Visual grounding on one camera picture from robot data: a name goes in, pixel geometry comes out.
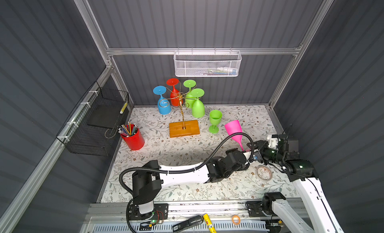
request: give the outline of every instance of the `robotic arm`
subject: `robotic arm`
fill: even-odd
[[[223,142],[235,134],[229,135]],[[153,200],[161,188],[177,184],[219,182],[235,171],[246,170],[254,161],[274,167],[276,167],[274,164],[277,164],[281,167],[280,171],[287,174],[298,190],[314,230],[297,215],[280,192],[265,193],[260,210],[266,215],[279,216],[292,232],[343,233],[324,196],[313,165],[308,160],[301,160],[297,149],[289,151],[287,135],[268,135],[267,141],[259,140],[247,144],[253,152],[230,149],[226,151],[225,158],[213,157],[223,142],[202,163],[189,166],[164,166],[158,165],[157,160],[152,160],[141,168],[123,171],[120,174],[120,183],[128,192],[132,191],[130,193],[133,195],[133,204],[138,205],[140,215],[150,216],[154,212]],[[133,190],[130,190],[122,183],[122,176],[134,170],[137,171],[132,174]]]

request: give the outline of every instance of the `wine glass base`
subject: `wine glass base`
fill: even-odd
[[[218,133],[218,127],[216,126],[214,126],[214,125],[211,125],[211,126],[209,126],[209,132],[211,132],[212,134],[217,134]]]

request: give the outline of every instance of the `orange ring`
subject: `orange ring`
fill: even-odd
[[[239,220],[239,222],[235,223],[235,221],[233,220],[234,218],[237,218],[237,219]],[[237,215],[232,216],[232,223],[233,223],[234,225],[240,225],[240,217],[237,216]]]

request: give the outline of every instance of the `leaf pattern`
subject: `leaf pattern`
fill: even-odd
[[[220,110],[223,113],[219,132],[208,131],[209,112]],[[276,133],[265,106],[207,106],[205,116],[198,119],[200,134],[170,138],[169,123],[181,121],[178,108],[172,108],[168,115],[160,115],[156,107],[134,108],[129,121],[139,126],[146,143],[140,150],[132,151],[124,141],[121,142],[111,174],[108,187],[104,189],[102,203],[128,202],[132,196],[121,187],[119,174],[126,168],[143,166],[148,161],[157,159],[160,165],[178,166],[203,162],[228,136],[224,124],[239,120],[243,132],[249,134],[254,141],[266,139],[267,134]],[[195,120],[190,109],[185,110],[185,120]],[[247,149],[248,139],[242,138],[242,145]],[[218,150],[215,156],[225,156],[225,151],[239,148],[237,142],[230,139]],[[180,184],[161,189],[155,201],[189,201],[189,200],[235,200],[261,198],[265,192],[281,192],[286,197],[299,197],[295,187],[289,182],[286,174],[270,167],[273,178],[264,182],[257,178],[256,169],[260,164],[255,162],[245,171],[233,173],[229,178],[217,183]],[[132,187],[132,173],[123,178]]]

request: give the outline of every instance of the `wire basket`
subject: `wire basket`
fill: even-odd
[[[122,108],[128,102],[128,92],[113,90],[108,88],[98,88],[93,93],[88,102],[82,103],[83,106],[78,116],[71,122],[68,132],[57,135],[65,147],[76,154],[91,154],[99,156],[109,156],[113,154],[118,146],[120,134],[116,133],[119,125],[125,123],[129,110],[124,110],[122,114],[116,114],[116,122],[112,129],[89,125],[91,115],[98,106],[111,108]]]
[[[240,51],[175,51],[177,77],[236,77],[242,60]]]

